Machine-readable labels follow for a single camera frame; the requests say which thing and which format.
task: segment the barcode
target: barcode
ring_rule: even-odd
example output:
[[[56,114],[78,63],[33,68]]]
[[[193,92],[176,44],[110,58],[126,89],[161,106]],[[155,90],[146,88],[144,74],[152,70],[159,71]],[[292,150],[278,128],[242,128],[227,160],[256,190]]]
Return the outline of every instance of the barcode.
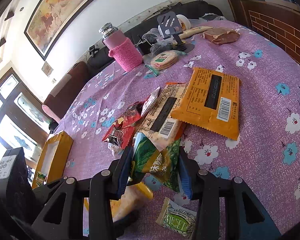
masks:
[[[164,122],[163,126],[161,127],[159,134],[163,138],[168,138],[170,133],[172,132],[173,126],[176,123],[176,119],[173,118],[167,118],[167,120]]]
[[[230,116],[231,100],[228,98],[221,98],[217,119],[228,122]]]

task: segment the purple tablecloth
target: purple tablecloth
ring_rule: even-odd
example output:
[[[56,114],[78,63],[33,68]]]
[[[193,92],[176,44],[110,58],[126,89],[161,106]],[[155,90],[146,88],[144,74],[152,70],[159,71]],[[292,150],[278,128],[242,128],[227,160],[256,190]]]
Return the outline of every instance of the purple tablecloth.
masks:
[[[85,85],[56,130],[65,130],[74,139],[64,175],[85,179],[108,168],[114,157],[108,143],[101,142],[107,127],[158,86],[189,82],[193,70],[187,65],[193,62],[240,78],[240,138],[232,141],[188,125],[182,141],[188,156],[198,155],[200,167],[216,176],[242,177],[284,233],[300,221],[300,66],[282,49],[236,23],[207,25],[237,29],[240,39],[218,46],[198,34],[188,39],[194,50],[158,77],[147,73],[143,64],[125,73],[113,63]],[[184,194],[176,194],[152,176],[145,183],[154,191],[154,199],[120,239],[184,239],[155,220],[165,196],[192,210],[196,202],[189,203]],[[84,228],[87,233],[86,212]]]

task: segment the brown sofa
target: brown sofa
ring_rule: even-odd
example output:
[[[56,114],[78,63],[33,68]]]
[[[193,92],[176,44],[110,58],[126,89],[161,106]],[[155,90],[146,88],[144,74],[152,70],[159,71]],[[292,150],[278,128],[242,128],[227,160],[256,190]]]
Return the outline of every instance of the brown sofa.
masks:
[[[59,123],[89,80],[86,63],[78,62],[51,90],[42,104],[43,111]]]

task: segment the glass door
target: glass door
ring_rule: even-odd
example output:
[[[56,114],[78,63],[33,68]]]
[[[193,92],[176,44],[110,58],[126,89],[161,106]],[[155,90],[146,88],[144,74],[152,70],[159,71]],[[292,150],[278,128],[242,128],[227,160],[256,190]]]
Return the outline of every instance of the glass door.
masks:
[[[36,168],[51,119],[42,104],[10,69],[0,80],[0,160],[7,149],[23,147],[26,164]]]

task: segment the brick wall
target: brick wall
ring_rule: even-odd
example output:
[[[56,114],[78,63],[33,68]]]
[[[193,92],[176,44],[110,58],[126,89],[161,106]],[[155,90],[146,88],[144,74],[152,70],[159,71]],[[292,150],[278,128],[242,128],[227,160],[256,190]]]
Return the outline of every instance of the brick wall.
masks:
[[[249,10],[252,28],[264,36],[300,65],[300,31],[272,17]]]

